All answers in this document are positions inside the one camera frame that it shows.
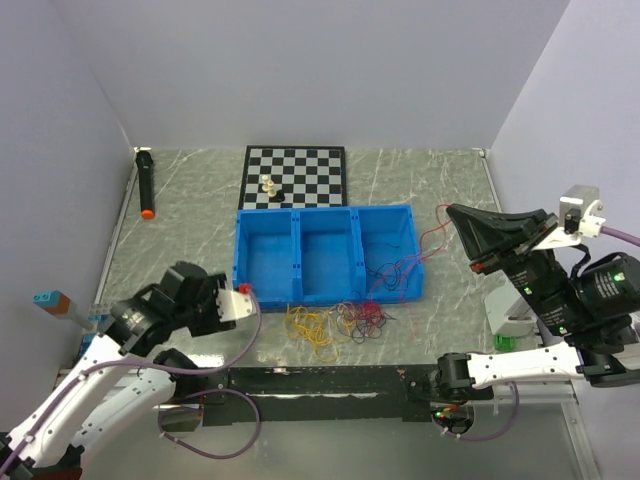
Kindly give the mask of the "blue three-compartment plastic bin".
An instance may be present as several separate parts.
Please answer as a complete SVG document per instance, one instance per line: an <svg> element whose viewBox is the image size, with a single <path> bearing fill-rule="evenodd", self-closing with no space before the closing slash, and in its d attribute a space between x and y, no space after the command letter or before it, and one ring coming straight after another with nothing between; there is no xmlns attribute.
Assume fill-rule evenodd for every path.
<svg viewBox="0 0 640 480"><path fill-rule="evenodd" d="M233 285L264 310L404 303L424 289L408 205L240 210L233 261Z"/></svg>

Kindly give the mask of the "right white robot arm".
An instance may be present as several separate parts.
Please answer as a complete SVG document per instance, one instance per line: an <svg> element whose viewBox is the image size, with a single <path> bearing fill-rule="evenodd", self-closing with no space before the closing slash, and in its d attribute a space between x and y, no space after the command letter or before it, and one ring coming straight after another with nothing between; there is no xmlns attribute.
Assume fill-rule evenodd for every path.
<svg viewBox="0 0 640 480"><path fill-rule="evenodd" d="M438 359L436 385L445 397L525 379L585 379L595 388L639 381L639 336L631 316L639 309L639 261L614 252L590 256L566 271L553 240L556 215L542 209L497 213L452 204L453 222L477 274L503 272L536 317L559 338L537 350L503 354L448 353Z"/></svg>

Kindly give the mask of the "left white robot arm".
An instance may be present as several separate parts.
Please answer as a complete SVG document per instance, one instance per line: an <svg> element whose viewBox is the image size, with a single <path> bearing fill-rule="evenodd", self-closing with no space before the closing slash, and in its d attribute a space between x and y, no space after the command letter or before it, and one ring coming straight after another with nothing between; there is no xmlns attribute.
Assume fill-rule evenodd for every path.
<svg viewBox="0 0 640 480"><path fill-rule="evenodd" d="M77 479L100 443L146 409L184 402L202 375L175 349L148 361L177 330L222 333L256 312L251 292L228 288L223 273L179 262L115 303L73 369L27 419L1 437L1 472L11 479Z"/></svg>

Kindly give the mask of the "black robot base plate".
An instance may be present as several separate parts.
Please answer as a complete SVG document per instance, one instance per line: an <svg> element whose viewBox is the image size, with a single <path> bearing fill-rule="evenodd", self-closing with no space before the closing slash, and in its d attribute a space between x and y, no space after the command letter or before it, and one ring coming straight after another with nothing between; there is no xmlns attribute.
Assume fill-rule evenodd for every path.
<svg viewBox="0 0 640 480"><path fill-rule="evenodd" d="M256 405L263 422L400 419L429 422L440 404L488 401L493 389L439 385L434 364L312 367L232 367L194 380L179 380L166 405L198 405L205 426L252 422L239 391Z"/></svg>

